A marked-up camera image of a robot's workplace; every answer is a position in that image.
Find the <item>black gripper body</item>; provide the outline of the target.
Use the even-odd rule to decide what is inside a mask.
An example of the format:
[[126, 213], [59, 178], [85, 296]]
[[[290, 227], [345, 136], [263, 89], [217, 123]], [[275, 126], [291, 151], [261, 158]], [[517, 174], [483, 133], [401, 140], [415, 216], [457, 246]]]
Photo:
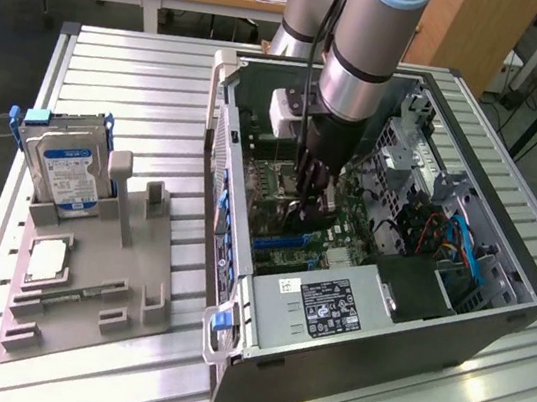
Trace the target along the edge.
[[313, 161], [321, 162], [329, 174], [337, 175], [355, 153], [363, 127], [364, 121], [346, 121], [332, 113], [309, 117], [299, 168], [306, 170]]

